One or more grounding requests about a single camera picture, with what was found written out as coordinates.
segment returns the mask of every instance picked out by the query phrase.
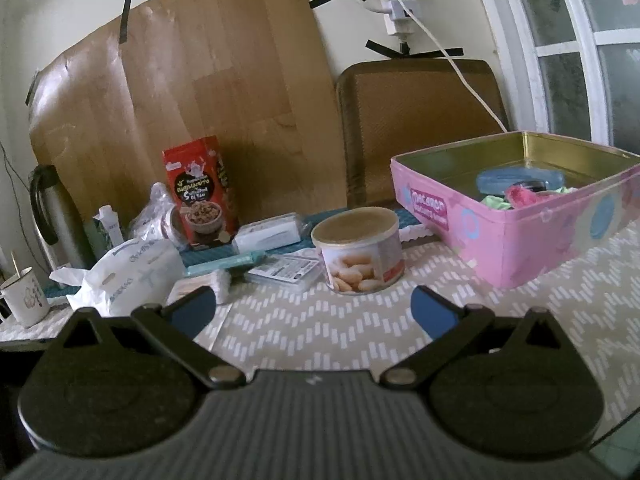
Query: tin box lid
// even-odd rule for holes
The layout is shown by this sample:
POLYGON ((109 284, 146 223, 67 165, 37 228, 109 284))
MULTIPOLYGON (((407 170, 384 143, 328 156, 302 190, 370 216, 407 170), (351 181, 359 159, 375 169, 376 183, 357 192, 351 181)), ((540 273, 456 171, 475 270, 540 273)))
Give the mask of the tin box lid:
POLYGON ((398 224, 398 216, 390 209, 360 207, 321 221, 311 231, 311 238, 314 243, 319 244, 352 244, 380 235, 390 235, 398 229, 398 224))

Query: wall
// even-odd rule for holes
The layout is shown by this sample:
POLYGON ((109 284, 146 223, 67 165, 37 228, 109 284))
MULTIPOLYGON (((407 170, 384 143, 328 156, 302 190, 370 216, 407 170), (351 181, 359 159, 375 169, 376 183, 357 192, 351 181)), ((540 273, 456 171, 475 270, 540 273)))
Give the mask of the wall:
MULTIPOLYGON (((5 15, 7 8, 8 0, 0 0, 0 40, 4 38, 5 35, 5 15)), ((4 65, 4 59, 0 56, 0 73, 2 71, 4 65)), ((13 143, 10 140, 9 129, 7 127, 7 116, 4 108, 4 97, 3 97, 3 86, 0 85, 0 142, 6 148, 8 152, 8 156, 15 160, 12 157, 12 145, 13 143)), ((16 191, 21 193, 22 196, 25 196, 25 193, 20 191, 18 187, 21 184, 17 179, 14 178, 14 182, 16 183, 16 191)), ((28 250, 27 247, 20 236, 17 234, 20 232, 20 226, 18 223, 18 215, 17 208, 15 206, 14 194, 11 189, 11 184, 9 181, 9 177, 4 170, 4 160, 2 158, 2 153, 0 152, 0 211, 2 212, 2 219, 0 220, 0 267, 4 272, 8 272, 10 266, 7 262, 7 256, 10 257, 11 251, 15 251, 17 254, 20 254, 18 258, 20 263, 23 265, 30 264, 32 262, 32 258, 27 256, 28 250)))
MULTIPOLYGON (((28 140, 25 95, 35 70, 122 12, 124 0, 8 0, 2 59, 2 87, 8 111, 12 150, 25 173, 34 164, 28 140)), ((145 0, 133 0, 136 6, 145 0)), ((486 60, 501 84, 500 65, 480 0, 419 0, 424 21, 445 47, 462 46, 467 57, 486 60)), ((316 9, 319 28, 334 76, 348 66, 384 59, 365 48, 373 40, 398 49, 386 35, 381 16, 354 0, 334 0, 316 9)), ((434 50, 420 33, 410 40, 412 52, 434 50)))

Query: brown cardboard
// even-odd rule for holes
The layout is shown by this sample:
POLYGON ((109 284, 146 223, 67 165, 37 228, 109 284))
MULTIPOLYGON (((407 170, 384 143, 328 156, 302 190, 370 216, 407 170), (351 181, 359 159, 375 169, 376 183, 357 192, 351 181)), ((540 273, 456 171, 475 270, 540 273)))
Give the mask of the brown cardboard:
POLYGON ((162 150, 216 135, 241 221, 346 204, 334 89, 307 0, 149 0, 43 70, 38 162, 84 219, 128 222, 166 181, 162 150))

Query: pink cloth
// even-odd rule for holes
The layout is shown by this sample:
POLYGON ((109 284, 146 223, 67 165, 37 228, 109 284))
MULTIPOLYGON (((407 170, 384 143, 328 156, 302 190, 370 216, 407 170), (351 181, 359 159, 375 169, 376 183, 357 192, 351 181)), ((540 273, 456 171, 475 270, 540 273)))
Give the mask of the pink cloth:
POLYGON ((504 192, 504 197, 509 201, 511 207, 514 209, 534 205, 538 202, 544 202, 554 195, 556 195, 556 193, 548 191, 534 193, 532 190, 521 186, 511 186, 504 192))

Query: can label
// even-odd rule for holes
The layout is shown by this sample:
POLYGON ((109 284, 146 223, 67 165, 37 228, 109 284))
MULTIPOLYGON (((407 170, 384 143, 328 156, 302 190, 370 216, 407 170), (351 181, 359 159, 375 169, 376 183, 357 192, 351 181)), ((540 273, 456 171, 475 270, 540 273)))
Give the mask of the can label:
POLYGON ((369 246, 320 252, 327 282, 336 292, 370 294, 390 285, 404 271, 398 232, 369 246))

